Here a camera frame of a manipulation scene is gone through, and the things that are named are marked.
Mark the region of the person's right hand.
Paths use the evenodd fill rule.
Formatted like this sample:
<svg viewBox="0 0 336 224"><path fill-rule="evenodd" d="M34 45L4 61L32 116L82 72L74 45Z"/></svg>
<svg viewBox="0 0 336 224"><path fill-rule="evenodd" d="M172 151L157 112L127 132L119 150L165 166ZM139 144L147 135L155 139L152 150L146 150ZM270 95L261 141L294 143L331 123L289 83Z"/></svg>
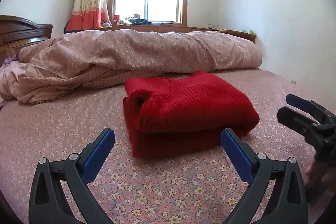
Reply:
<svg viewBox="0 0 336 224"><path fill-rule="evenodd" d="M305 173L306 199L316 203L327 190L335 193L335 167L313 160Z"/></svg>

